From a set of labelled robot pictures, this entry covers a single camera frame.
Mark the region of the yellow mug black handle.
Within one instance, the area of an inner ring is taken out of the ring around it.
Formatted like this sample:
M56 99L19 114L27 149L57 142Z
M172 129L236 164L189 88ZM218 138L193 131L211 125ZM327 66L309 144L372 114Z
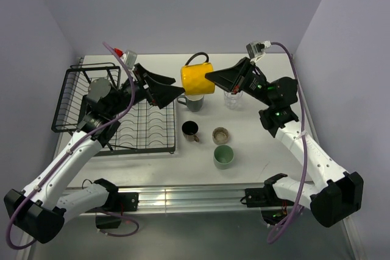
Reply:
M205 61L191 65L191 62L198 56L204 56ZM215 85L205 78L205 75L214 71L213 65L209 61L209 56L205 52L198 52L192 55L182 66L181 81L185 94L190 96L213 94Z

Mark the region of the grey-blue ceramic mug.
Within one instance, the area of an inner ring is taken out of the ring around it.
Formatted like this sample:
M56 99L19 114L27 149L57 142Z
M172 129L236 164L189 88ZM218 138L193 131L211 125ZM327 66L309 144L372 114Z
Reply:
M201 110L204 103L204 95L180 95L176 101L179 104L185 105L191 112L198 112Z

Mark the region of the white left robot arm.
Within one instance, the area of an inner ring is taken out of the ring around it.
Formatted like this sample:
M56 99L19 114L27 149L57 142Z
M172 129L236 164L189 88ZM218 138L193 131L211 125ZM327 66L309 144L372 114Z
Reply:
M139 63L125 72L128 79L119 88L103 77L90 83L82 99L84 116L66 147L22 191L11 189L5 195L10 217L5 236L10 248L18 249L10 238L12 226L45 244L80 214L92 209L113 211L117 207L118 187L105 179L67 196L63 192L81 168L109 143L121 125L120 119L133 105L146 100L162 109L185 91L174 86L175 79L151 73Z

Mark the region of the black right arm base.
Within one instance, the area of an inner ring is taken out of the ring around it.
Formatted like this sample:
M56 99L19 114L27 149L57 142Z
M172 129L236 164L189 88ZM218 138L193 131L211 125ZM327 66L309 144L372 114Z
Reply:
M268 178L261 188L246 188L240 203L247 208L282 207L284 200L277 197L273 185L285 177L287 177L286 174L280 173Z

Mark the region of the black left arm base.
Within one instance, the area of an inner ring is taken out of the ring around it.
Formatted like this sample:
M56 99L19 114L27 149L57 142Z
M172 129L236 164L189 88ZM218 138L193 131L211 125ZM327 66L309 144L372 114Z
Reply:
M120 192L117 185L100 178L95 181L85 179L82 183L82 189L85 189L84 183L90 182L88 187L92 187L93 184L99 185L107 192L107 198L102 205L98 205L92 210L104 210L108 212L133 212L138 208L139 193L138 192Z

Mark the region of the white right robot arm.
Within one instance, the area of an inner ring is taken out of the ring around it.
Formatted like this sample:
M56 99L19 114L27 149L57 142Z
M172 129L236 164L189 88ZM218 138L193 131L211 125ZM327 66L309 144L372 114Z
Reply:
M291 109L298 102L298 81L281 77L268 82L249 58L235 66L205 74L220 89L245 92L267 105L259 112L260 121L272 137L279 140L306 167L310 184L300 184L285 174L266 180L264 199L270 205L297 200L308 208L324 227L331 227L361 208L364 181L358 172L348 172L331 159L305 131L303 119Z

